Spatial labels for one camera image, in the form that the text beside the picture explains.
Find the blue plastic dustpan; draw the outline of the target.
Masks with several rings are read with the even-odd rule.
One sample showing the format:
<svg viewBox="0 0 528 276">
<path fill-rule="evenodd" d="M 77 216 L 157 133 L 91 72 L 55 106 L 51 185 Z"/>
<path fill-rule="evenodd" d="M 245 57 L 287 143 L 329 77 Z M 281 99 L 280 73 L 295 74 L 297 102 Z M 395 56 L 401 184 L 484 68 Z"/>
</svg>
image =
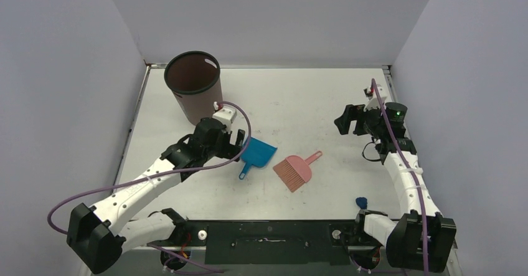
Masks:
<svg viewBox="0 0 528 276">
<path fill-rule="evenodd" d="M 238 176 L 239 180 L 244 180 L 252 167 L 264 168 L 270 162 L 277 149 L 275 146 L 251 137 L 246 150 L 240 157 L 244 162 L 244 166 Z"/>
</svg>

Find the brown cylindrical waste bin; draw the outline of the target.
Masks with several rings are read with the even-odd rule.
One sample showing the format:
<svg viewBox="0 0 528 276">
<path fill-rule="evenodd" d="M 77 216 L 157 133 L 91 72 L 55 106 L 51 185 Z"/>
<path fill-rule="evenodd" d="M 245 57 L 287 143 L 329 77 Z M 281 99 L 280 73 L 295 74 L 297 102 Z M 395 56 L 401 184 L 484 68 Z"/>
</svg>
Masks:
<svg viewBox="0 0 528 276">
<path fill-rule="evenodd" d="M 223 100 L 219 62 L 203 51 L 188 51 L 173 58 L 165 68 L 164 81 L 193 125 L 211 117 L 214 103 Z"/>
</svg>

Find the pink hand brush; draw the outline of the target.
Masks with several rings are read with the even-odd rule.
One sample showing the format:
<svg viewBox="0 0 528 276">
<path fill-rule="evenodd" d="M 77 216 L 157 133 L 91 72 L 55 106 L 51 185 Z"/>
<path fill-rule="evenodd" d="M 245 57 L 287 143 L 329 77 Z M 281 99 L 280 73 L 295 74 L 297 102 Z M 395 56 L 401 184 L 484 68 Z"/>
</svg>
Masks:
<svg viewBox="0 0 528 276">
<path fill-rule="evenodd" d="M 309 166 L 322 155 L 321 151 L 315 152 L 306 159 L 298 155 L 290 155 L 274 165 L 273 171 L 284 182 L 290 192 L 293 193 L 311 180 L 313 173 Z"/>
</svg>

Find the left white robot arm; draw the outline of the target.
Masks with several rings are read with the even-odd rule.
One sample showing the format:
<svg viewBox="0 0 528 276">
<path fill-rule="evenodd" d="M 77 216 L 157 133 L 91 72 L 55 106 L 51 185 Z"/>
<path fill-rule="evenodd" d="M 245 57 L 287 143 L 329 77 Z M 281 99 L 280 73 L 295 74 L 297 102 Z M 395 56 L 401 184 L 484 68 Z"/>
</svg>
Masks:
<svg viewBox="0 0 528 276">
<path fill-rule="evenodd" d="M 212 158 L 224 164 L 238 161 L 247 147 L 245 130 L 232 136 L 232 118 L 203 118 L 191 134 L 167 147 L 158 159 L 132 181 L 112 186 L 112 194 L 91 206 L 75 206 L 68 222 L 67 245 L 93 274 L 113 266 L 125 252 L 151 242 L 180 244 L 186 236 L 183 218 L 172 209 L 135 220 L 153 200 L 190 175 L 212 169 Z"/>
</svg>

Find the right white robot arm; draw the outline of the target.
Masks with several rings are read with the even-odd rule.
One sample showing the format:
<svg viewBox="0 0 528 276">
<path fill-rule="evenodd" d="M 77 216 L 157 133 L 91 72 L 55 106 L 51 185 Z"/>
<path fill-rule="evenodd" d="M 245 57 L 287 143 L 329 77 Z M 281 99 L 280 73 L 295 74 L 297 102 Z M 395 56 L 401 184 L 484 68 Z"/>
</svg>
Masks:
<svg viewBox="0 0 528 276">
<path fill-rule="evenodd" d="M 369 135 L 379 161 L 389 172 L 397 193 L 401 217 L 361 209 L 352 227 L 360 244 L 372 239 L 385 248 L 393 268 L 442 273 L 455 241 L 456 224 L 433 202 L 423 180 L 417 149 L 404 125 L 407 107 L 387 102 L 384 108 L 346 105 L 334 124 L 341 135 Z"/>
</svg>

